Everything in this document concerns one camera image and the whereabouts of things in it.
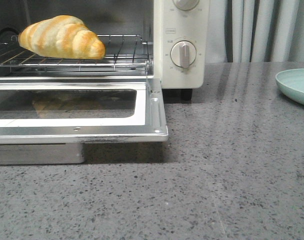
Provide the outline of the glass oven door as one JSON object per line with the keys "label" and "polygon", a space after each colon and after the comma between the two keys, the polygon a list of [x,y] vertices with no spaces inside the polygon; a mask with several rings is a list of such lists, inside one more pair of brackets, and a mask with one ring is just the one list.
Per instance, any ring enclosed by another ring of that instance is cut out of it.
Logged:
{"label": "glass oven door", "polygon": [[79,164],[86,144],[168,135],[159,79],[0,77],[0,165]]}

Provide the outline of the golden croissant bread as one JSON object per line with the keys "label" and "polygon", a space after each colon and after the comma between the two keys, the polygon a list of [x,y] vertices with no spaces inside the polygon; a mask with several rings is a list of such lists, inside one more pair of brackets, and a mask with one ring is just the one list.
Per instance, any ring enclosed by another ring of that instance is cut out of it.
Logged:
{"label": "golden croissant bread", "polygon": [[101,60],[106,53],[97,34],[71,15],[58,15],[29,25],[18,35],[18,43],[50,58]]}

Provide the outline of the black oven foot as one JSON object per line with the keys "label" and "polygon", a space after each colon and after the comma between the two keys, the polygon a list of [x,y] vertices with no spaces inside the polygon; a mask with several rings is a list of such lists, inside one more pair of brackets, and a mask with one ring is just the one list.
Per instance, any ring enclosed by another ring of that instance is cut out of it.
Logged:
{"label": "black oven foot", "polygon": [[191,101],[193,90],[191,88],[180,90],[180,99],[182,101]]}

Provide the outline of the cream white toaster oven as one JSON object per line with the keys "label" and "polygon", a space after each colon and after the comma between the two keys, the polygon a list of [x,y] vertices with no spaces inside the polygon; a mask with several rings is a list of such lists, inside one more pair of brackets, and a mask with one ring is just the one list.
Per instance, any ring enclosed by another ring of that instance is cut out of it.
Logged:
{"label": "cream white toaster oven", "polygon": [[[131,74],[39,74],[0,70],[0,77],[146,77],[159,79],[164,89],[197,89],[204,82],[206,37],[210,2],[199,0],[191,10],[180,10],[172,0],[0,0],[0,43],[8,43],[27,26],[59,15],[81,19],[101,35],[140,35],[153,47],[152,71]],[[171,49],[180,41],[196,48],[189,68],[176,66]]]}

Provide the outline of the lower timer knob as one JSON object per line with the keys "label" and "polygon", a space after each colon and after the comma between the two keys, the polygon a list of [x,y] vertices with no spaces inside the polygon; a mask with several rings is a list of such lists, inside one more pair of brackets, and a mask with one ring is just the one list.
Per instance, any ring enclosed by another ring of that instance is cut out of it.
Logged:
{"label": "lower timer knob", "polygon": [[172,62],[183,69],[188,69],[196,59],[196,47],[189,41],[179,41],[171,49]]}

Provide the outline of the upper temperature knob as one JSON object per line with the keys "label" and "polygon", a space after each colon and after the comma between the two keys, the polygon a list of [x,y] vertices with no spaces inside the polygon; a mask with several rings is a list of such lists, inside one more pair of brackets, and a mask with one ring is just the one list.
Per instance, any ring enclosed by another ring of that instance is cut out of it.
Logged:
{"label": "upper temperature knob", "polygon": [[182,11],[189,11],[199,4],[199,0],[173,0],[176,8]]}

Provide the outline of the grey white curtain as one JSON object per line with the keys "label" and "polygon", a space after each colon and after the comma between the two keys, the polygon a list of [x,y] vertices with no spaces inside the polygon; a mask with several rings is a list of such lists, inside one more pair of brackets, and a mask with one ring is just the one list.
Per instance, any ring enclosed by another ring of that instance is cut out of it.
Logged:
{"label": "grey white curtain", "polygon": [[304,62],[304,0],[212,0],[205,61]]}

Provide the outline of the light green plate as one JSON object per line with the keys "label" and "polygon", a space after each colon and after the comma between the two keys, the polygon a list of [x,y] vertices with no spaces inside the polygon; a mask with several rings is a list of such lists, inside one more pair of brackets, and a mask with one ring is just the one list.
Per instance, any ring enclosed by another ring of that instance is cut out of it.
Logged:
{"label": "light green plate", "polygon": [[276,74],[275,80],[284,95],[304,105],[304,68],[281,71]]}

